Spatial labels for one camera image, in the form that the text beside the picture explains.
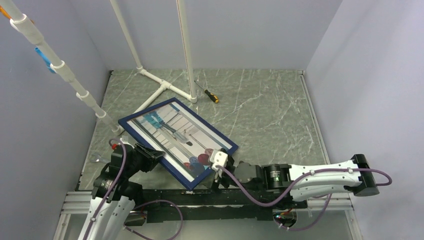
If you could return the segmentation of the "white PVC pipe stand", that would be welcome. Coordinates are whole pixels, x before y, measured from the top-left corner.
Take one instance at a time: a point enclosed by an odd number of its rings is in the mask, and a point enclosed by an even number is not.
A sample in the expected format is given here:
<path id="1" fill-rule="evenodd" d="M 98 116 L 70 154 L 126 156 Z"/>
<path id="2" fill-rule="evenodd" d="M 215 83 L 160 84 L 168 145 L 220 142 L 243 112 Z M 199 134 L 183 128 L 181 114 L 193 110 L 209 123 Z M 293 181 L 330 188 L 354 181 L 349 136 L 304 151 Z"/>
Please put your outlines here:
<path id="1" fill-rule="evenodd" d="M 0 5 L 24 32 L 10 24 L 0 26 L 0 139 L 85 139 L 94 128 L 95 116 L 89 106 L 66 89 L 70 84 L 81 97 L 89 84 L 91 105 L 100 99 L 108 69 L 89 35 L 79 24 L 76 11 L 66 0 L 23 0 L 22 6 L 46 23 L 46 34 L 57 37 L 48 45 L 41 32 L 10 0 Z M 38 47 L 50 60 L 51 73 L 35 52 Z"/>

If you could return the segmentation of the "aluminium table edge rail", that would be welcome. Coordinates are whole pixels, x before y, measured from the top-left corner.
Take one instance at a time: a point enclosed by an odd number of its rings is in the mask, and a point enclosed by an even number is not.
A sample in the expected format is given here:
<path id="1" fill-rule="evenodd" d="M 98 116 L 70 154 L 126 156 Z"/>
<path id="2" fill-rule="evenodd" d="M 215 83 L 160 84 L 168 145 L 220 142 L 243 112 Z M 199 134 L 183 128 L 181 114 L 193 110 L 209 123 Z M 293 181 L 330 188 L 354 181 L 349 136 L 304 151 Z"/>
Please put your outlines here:
<path id="1" fill-rule="evenodd" d="M 307 84 L 306 84 L 305 73 L 306 72 L 304 70 L 298 70 L 297 71 L 297 75 L 300 79 L 303 91 L 304 91 L 305 96 L 306 96 L 306 100 L 308 102 L 309 112 L 310 112 L 310 115 L 311 115 L 311 118 L 312 118 L 312 121 L 313 121 L 313 125 L 315 127 L 315 132 L 316 132 L 317 137 L 318 137 L 318 142 L 319 142 L 319 146 L 321 148 L 323 158 L 325 160 L 325 163 L 329 165 L 331 163 L 331 161 L 329 159 L 328 151 L 327 151 L 324 139 L 323 139 L 323 135 L 321 133 L 321 129 L 320 129 L 320 126 L 319 126 L 317 115 L 316 115 L 316 112 L 315 112 L 315 109 L 314 109 L 314 106 L 313 106 L 313 102 L 312 102 L 312 99 L 311 99 L 311 96 L 310 96 L 310 93 L 309 93 L 309 90 L 308 90 L 308 87 L 307 87 Z"/>

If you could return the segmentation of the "aluminium front rail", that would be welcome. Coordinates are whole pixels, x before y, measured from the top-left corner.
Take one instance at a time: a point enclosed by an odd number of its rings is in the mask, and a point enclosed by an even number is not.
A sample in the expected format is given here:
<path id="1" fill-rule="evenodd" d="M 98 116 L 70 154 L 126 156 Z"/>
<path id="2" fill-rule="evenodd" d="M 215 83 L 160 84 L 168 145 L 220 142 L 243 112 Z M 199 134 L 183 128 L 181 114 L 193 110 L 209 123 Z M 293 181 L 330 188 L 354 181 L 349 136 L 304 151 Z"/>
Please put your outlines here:
<path id="1" fill-rule="evenodd" d="M 68 191 L 59 214 L 59 220 L 53 236 L 54 240 L 64 240 L 71 229 L 73 215 L 83 215 L 88 212 L 91 195 L 89 191 Z"/>

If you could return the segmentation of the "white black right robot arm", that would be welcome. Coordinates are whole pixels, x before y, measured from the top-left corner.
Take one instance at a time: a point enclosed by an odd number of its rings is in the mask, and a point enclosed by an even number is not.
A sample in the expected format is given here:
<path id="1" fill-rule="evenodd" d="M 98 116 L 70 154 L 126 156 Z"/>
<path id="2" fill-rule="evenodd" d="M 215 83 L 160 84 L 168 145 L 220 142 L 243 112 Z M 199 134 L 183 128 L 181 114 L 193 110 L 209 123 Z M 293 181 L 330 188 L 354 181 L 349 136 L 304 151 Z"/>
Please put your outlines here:
<path id="1" fill-rule="evenodd" d="M 278 204 L 282 208 L 293 202 L 302 202 L 334 193 L 353 193 L 356 197 L 375 196 L 380 193 L 374 174 L 382 171 L 372 169 L 364 154 L 335 164 L 296 165 L 270 164 L 265 166 L 241 162 L 230 164 L 230 156 L 215 150 L 209 158 L 210 168 L 217 173 L 217 182 L 238 186 L 242 193 L 261 207 Z M 274 192 L 275 200 L 260 202 L 249 189 Z"/>

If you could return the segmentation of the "yellow black screwdriver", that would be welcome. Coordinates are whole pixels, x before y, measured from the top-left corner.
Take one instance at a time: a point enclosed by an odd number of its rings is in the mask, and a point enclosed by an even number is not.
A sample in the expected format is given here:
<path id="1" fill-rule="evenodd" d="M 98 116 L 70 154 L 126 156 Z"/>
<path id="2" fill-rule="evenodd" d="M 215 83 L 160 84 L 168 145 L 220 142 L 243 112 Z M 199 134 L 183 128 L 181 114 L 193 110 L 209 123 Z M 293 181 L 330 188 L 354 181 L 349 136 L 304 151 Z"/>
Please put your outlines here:
<path id="1" fill-rule="evenodd" d="M 201 86 L 198 81 L 195 81 L 195 83 L 203 90 L 203 92 L 208 96 L 208 98 L 212 102 L 214 102 L 216 104 L 219 103 L 220 100 L 219 100 L 219 98 L 215 94 L 211 93 L 208 89 L 206 89 L 203 86 Z"/>

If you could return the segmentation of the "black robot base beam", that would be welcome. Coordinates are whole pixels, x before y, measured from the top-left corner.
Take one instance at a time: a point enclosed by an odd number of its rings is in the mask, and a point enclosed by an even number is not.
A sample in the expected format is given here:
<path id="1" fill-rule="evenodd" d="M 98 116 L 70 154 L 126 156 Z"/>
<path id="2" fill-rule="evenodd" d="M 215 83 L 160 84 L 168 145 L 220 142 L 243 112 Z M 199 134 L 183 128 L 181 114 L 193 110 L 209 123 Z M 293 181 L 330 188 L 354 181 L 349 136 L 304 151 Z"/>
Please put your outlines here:
<path id="1" fill-rule="evenodd" d="M 233 220 L 256 219 L 273 220 L 274 210 L 306 209 L 305 200 L 295 202 L 286 196 L 271 207 L 262 207 L 250 201 L 241 190 L 220 189 L 213 192 L 207 189 L 187 191 L 183 189 L 144 189 L 140 203 L 147 214 L 148 223 L 164 221 Z"/>

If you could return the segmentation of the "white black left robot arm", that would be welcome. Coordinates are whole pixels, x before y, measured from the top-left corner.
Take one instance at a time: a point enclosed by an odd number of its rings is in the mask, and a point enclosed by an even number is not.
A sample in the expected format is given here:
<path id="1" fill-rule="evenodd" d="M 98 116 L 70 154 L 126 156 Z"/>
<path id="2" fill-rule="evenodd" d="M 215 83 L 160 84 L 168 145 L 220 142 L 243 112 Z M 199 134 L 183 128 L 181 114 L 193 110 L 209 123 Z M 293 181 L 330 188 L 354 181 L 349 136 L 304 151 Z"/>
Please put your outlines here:
<path id="1" fill-rule="evenodd" d="M 93 182 L 88 214 L 78 236 L 80 240 L 114 240 L 132 210 L 144 203 L 143 187 L 131 182 L 138 172 L 150 172 L 165 152 L 136 143 L 112 139 L 112 153 Z"/>

